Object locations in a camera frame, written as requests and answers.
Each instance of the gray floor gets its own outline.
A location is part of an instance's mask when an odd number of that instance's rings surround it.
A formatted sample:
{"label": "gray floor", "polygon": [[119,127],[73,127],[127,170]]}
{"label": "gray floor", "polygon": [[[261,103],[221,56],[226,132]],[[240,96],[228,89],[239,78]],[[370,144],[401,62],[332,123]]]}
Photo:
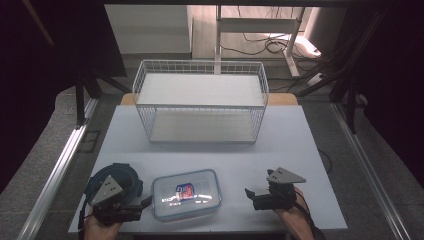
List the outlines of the gray floor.
{"label": "gray floor", "polygon": [[[268,78],[288,78],[287,66],[281,61],[264,61]],[[118,80],[131,86],[135,69],[129,68],[128,79]],[[104,91],[91,120],[89,129],[80,144],[68,169],[54,202],[39,230],[37,239],[77,239],[67,230],[77,210],[85,184],[96,161],[97,153],[107,131],[114,108],[119,104],[122,93],[99,81]],[[270,88],[289,86],[293,81],[273,80]],[[300,90],[302,84],[292,91]],[[328,92],[331,85],[305,98],[298,99],[302,105],[317,147],[331,158],[332,170],[328,174],[339,201],[348,230],[326,232],[332,239],[396,239],[367,182],[358,160],[342,131],[331,104]],[[66,144],[76,122],[75,92],[69,89],[58,95],[56,110],[38,142],[15,178],[0,195],[0,239],[16,239],[30,211],[44,187],[55,163]],[[357,137],[362,143],[374,166],[382,185],[399,211],[411,239],[424,239],[424,191],[408,169],[397,157],[384,139],[374,130],[363,109],[356,110]],[[330,166],[330,160],[321,155],[323,164]],[[219,239],[234,239],[236,236],[220,236]],[[146,236],[143,239],[162,239]],[[191,239],[204,239],[191,236]],[[237,239],[249,239],[238,236]],[[250,239],[274,239],[274,236],[253,236]]]}

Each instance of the black curtain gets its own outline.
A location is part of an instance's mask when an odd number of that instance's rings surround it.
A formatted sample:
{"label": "black curtain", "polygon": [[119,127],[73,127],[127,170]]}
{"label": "black curtain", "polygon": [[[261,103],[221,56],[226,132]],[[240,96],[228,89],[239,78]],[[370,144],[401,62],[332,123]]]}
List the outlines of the black curtain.
{"label": "black curtain", "polygon": [[[355,76],[368,105],[365,115],[424,186],[424,9],[396,0],[388,9]],[[354,22],[358,14],[348,14]]]}
{"label": "black curtain", "polygon": [[0,1],[0,190],[7,186],[54,111],[58,93],[92,69],[126,76],[103,5],[31,1],[51,45],[21,0]]}

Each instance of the white shelf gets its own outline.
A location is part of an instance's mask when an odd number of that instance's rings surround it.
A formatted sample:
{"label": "white shelf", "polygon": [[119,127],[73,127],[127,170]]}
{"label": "white shelf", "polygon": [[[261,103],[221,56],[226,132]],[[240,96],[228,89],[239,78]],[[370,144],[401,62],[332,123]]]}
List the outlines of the white shelf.
{"label": "white shelf", "polygon": [[265,106],[257,75],[147,73],[137,104]]}
{"label": "white shelf", "polygon": [[151,142],[254,142],[250,112],[158,111]]}

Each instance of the metal rail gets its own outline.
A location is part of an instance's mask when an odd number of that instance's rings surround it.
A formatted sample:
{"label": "metal rail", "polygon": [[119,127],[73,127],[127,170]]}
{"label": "metal rail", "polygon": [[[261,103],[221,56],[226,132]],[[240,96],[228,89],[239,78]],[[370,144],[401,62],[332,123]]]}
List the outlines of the metal rail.
{"label": "metal rail", "polygon": [[84,123],[80,128],[75,129],[69,137],[68,142],[57,160],[56,166],[50,174],[46,185],[44,185],[43,191],[32,208],[31,213],[29,214],[17,239],[34,239],[36,237],[47,211],[53,202],[56,192],[60,187],[63,177],[65,176],[66,170],[71,163],[75,150],[85,133],[87,124],[94,112],[94,109],[96,108],[96,105],[96,99],[90,99],[87,103],[87,106],[85,107]]}
{"label": "metal rail", "polygon": [[368,159],[367,154],[362,148],[361,142],[355,134],[352,134],[350,132],[349,126],[345,123],[345,114],[343,112],[342,106],[337,103],[332,103],[331,106],[333,107],[333,110],[336,113],[339,123],[343,129],[343,132],[346,134],[347,140],[349,141],[349,144],[352,147],[356,158],[358,159],[358,163],[365,175],[365,178],[367,179],[371,190],[373,191],[375,198],[378,204],[380,205],[381,210],[383,211],[383,214],[386,217],[390,228],[393,231],[394,236],[396,237],[396,239],[399,240],[411,239],[405,228],[403,220],[396,209],[396,206],[394,205],[386,190],[384,189],[383,184],[378,178],[370,159]]}

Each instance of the wall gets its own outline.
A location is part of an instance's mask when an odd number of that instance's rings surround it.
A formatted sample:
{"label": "wall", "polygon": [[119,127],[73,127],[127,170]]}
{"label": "wall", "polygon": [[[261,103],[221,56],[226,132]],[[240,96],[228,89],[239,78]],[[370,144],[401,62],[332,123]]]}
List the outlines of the wall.
{"label": "wall", "polygon": [[189,6],[105,5],[121,54],[190,53]]}

